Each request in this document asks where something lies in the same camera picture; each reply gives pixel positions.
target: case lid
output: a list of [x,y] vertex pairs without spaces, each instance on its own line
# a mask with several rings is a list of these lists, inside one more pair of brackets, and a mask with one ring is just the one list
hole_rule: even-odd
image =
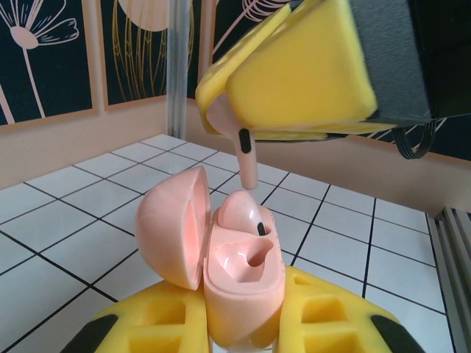
[[210,196],[203,167],[151,189],[136,213],[135,236],[149,267],[179,287],[196,290],[208,249]]

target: pink earbud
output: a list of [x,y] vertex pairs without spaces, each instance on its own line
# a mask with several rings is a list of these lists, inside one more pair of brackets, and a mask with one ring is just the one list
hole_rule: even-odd
[[214,99],[206,112],[206,118],[217,132],[233,141],[241,169],[242,186],[248,190],[255,189],[258,184],[255,138],[238,122],[227,93],[222,93]]
[[245,190],[229,195],[219,208],[218,223],[226,229],[266,235],[260,207]]

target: floor tile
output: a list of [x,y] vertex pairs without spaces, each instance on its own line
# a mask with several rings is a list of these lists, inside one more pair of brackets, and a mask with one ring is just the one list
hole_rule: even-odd
[[23,246],[0,234],[0,273],[19,264],[33,255]]
[[227,350],[224,348],[221,348],[217,344],[213,344],[213,353],[227,353]]
[[224,202],[224,200],[227,198],[227,195],[226,194],[223,194],[223,193],[220,193],[218,191],[214,191],[211,195],[210,195],[210,199],[211,199],[211,216],[213,215],[213,213],[221,207],[222,205],[222,202]]
[[123,300],[161,280],[162,278],[146,264],[141,254],[136,252],[99,280],[96,287],[115,299]]
[[96,217],[102,217],[139,196],[107,180],[97,182],[64,198],[65,202]]
[[98,221],[43,254],[87,282],[93,282],[137,249],[131,235]]
[[[253,199],[258,204],[261,204],[275,188],[276,187],[272,184],[268,184],[266,182],[258,182],[258,185],[255,189],[247,191],[250,193],[250,195],[252,195]],[[220,188],[218,188],[218,191],[226,193],[227,195],[230,195],[231,193],[234,193],[237,190],[245,190],[241,184],[240,174],[237,174],[231,180],[224,183]]]
[[62,197],[68,193],[84,188],[94,182],[98,182],[101,178],[94,176],[86,171],[81,171],[75,167],[67,167],[53,173],[43,175],[33,180],[29,180],[28,184],[47,192],[56,197]]
[[329,184],[290,173],[280,187],[322,200]]
[[332,185],[325,197],[325,201],[350,208],[354,211],[366,213],[367,215],[372,215],[375,198]]
[[134,143],[122,149],[117,149],[113,151],[113,153],[136,162],[143,162],[144,160],[164,153],[164,150],[156,149],[155,147],[144,145],[143,143]]
[[427,353],[453,352],[445,315],[370,286],[366,287],[366,299],[396,316]]
[[375,217],[428,234],[427,220],[421,211],[377,200]]
[[435,266],[430,235],[375,219],[372,244]]
[[367,244],[314,226],[300,256],[363,281],[367,253]]
[[216,150],[188,142],[173,149],[172,152],[184,157],[193,158],[194,160],[204,160],[206,157],[209,157],[215,153]]
[[314,224],[368,243],[371,222],[368,215],[324,202]]
[[144,197],[131,201],[123,207],[118,208],[116,211],[110,213],[103,218],[108,223],[124,229],[125,231],[134,234],[135,231],[135,214]]
[[44,325],[15,346],[10,353],[60,352],[101,310],[113,302],[88,289]]
[[299,270],[303,270],[304,272],[308,272],[315,277],[323,279],[324,281],[330,282],[333,285],[338,285],[350,292],[356,294],[357,296],[361,296],[363,293],[363,283],[359,281],[355,281],[343,274],[338,274],[334,271],[328,270],[323,268],[315,263],[310,263],[301,258],[297,258],[296,262],[294,263],[294,267],[298,268]]
[[309,224],[278,212],[272,212],[272,214],[275,218],[281,249],[296,254],[304,235],[308,231]]
[[167,173],[139,164],[113,175],[108,180],[117,182],[139,193],[145,193],[168,177],[170,175]]
[[270,210],[311,222],[320,203],[317,199],[278,188],[263,205]]
[[224,152],[218,152],[212,155],[205,160],[205,163],[236,173],[239,171],[237,157]]
[[258,180],[278,185],[288,172],[281,169],[258,163]]
[[368,283],[444,312],[434,267],[372,247]]
[[199,163],[196,166],[205,167],[206,177],[208,178],[208,186],[212,189],[216,189],[223,182],[227,181],[230,177],[234,175],[234,173],[231,171],[224,171],[220,168],[213,167],[212,165],[204,163]]
[[85,285],[33,257],[0,277],[0,351],[77,295]]
[[285,266],[290,266],[291,261],[293,261],[294,259],[294,256],[286,252],[281,252],[281,256],[283,258],[283,262],[285,263]]
[[0,223],[51,201],[54,201],[51,196],[25,184],[0,190]]
[[0,229],[40,252],[94,220],[72,206],[55,201],[2,224]]
[[185,143],[184,140],[180,140],[178,138],[174,138],[168,135],[154,136],[153,138],[148,138],[147,140],[144,140],[141,142],[147,145],[158,147],[159,149],[165,149],[165,150],[173,149]]
[[90,171],[93,174],[107,178],[134,165],[135,162],[126,158],[116,156],[111,153],[102,154],[101,156],[92,158],[76,164],[77,167]]
[[146,161],[144,164],[169,174],[177,174],[195,165],[196,161],[175,153],[166,152]]

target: black cable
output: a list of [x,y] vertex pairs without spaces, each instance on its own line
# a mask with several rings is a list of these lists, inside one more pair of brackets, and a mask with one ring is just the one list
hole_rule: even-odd
[[396,143],[399,153],[407,160],[418,160],[424,157],[432,147],[433,140],[436,134],[436,121],[432,120],[425,125],[424,132],[422,133],[422,140],[419,147],[414,151],[411,143],[409,142],[406,134],[405,127],[397,127],[392,130],[392,137]]

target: pink charging case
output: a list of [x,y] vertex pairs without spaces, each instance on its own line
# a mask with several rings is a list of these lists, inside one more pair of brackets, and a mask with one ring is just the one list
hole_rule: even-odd
[[210,216],[205,169],[196,167],[155,186],[136,214],[147,264],[183,288],[204,282],[208,331],[231,352],[264,349],[278,335],[285,266],[273,216],[258,207],[266,235],[222,227],[220,209]]

